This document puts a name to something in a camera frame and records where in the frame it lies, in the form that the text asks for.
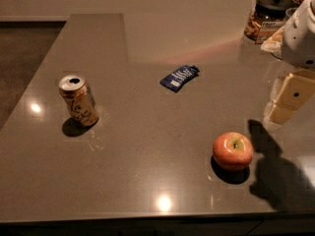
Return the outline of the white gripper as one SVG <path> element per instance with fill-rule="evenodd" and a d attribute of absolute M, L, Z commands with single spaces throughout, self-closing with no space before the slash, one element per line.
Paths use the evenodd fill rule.
<path fill-rule="evenodd" d="M 283 60 L 299 69 L 289 73 L 276 97 L 266 106 L 266 118 L 287 122 L 315 93 L 315 0 L 304 0 L 284 25 Z"/>

